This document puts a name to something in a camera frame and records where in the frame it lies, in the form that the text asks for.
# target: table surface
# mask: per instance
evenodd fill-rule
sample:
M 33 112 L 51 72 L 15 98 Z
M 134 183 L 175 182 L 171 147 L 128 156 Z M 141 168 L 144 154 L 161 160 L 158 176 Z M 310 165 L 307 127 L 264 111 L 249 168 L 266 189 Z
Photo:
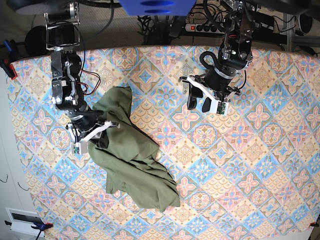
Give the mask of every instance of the table surface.
M 253 49 L 247 82 L 228 116 L 188 111 L 180 76 L 204 73 L 216 47 L 155 46 L 86 52 L 101 76 L 92 105 L 112 86 L 133 91 L 131 121 L 159 145 L 181 207 L 140 209 L 125 192 L 106 194 L 106 172 L 71 155 L 69 119 L 51 104 L 51 60 L 13 65 L 7 79 L 16 144 L 49 239 L 255 240 L 308 229 L 320 214 L 320 62 Z M 92 89 L 94 76 L 81 81 Z M 232 85 L 242 85 L 244 72 Z

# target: white plastic part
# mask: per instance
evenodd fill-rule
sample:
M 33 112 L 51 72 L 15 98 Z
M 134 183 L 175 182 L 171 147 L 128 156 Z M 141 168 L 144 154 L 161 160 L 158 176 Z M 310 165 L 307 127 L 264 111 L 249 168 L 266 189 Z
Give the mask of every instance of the white plastic part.
M 82 138 L 80 140 L 80 142 L 88 142 L 90 139 L 92 139 L 95 135 L 97 135 L 98 133 L 106 130 L 109 127 L 115 127 L 113 122 L 111 121 L 105 121 L 104 125 L 97 127 L 96 129 L 94 129 L 92 132 L 90 132 L 87 136 L 85 136 L 84 138 Z
M 186 80 L 192 84 L 193 86 L 195 86 L 196 88 L 200 89 L 204 95 L 206 95 L 208 98 L 210 98 L 211 100 L 211 106 L 210 106 L 210 110 L 209 112 L 210 113 L 214 113 L 216 114 L 217 113 L 217 110 L 218 110 L 218 105 L 219 104 L 223 104 L 224 105 L 224 113 L 223 115 L 224 116 L 227 116 L 228 114 L 228 108 L 229 108 L 229 103 L 228 102 L 221 102 L 220 100 L 216 100 L 216 98 L 206 89 L 205 86 L 203 86 L 201 83 L 199 82 L 196 82 L 194 80 L 195 78 L 193 76 L 188 76 L 186 78 Z
M 88 152 L 88 142 L 82 141 L 82 142 L 76 142 L 71 143 L 71 151 L 73 154 L 86 154 Z

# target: power strip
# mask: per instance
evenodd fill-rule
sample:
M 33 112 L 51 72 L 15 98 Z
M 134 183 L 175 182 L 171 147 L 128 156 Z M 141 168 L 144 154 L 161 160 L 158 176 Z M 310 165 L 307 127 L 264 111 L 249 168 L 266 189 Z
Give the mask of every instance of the power strip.
M 193 24 L 193 23 L 187 23 L 185 25 L 185 30 L 187 32 L 192 33 L 216 33 L 220 34 L 221 32 L 217 30 L 217 28 L 213 25 L 203 25 L 203 24 Z

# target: green cloth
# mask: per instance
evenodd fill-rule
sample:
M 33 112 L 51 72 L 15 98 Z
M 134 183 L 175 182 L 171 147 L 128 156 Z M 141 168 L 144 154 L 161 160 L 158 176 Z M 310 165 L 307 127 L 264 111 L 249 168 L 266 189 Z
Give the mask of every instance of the green cloth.
M 107 172 L 106 192 L 127 192 L 144 209 L 163 212 L 168 206 L 180 207 L 176 182 L 155 161 L 159 146 L 129 119 L 131 102 L 130 87 L 113 87 L 93 106 L 104 111 L 104 119 L 120 123 L 120 128 L 106 130 L 106 149 L 88 146 L 93 161 Z

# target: metal bracket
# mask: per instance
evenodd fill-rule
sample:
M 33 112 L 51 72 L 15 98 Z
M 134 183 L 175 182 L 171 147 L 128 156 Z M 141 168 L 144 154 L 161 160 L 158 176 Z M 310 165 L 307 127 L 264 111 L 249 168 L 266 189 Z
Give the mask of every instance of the metal bracket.
M 285 29 L 291 29 L 291 28 L 294 27 L 294 25 L 295 25 L 294 21 L 288 22 L 292 17 L 293 17 L 293 15 L 289 15 L 289 14 L 286 14 L 286 13 L 283 14 L 283 20 L 285 22 L 287 22 L 285 24 Z M 295 49 L 295 44 L 293 43 L 293 37 L 295 35 L 296 34 L 295 34 L 295 30 L 294 29 L 291 29 L 291 30 L 286 32 L 286 51 L 287 52 L 293 52 L 294 49 Z
M 63 88 L 62 88 L 62 63 L 61 52 L 55 51 L 51 54 L 51 71 L 52 71 L 52 102 L 61 104 L 63 101 Z
M 294 46 L 320 48 L 320 36 L 293 36 L 291 42 Z

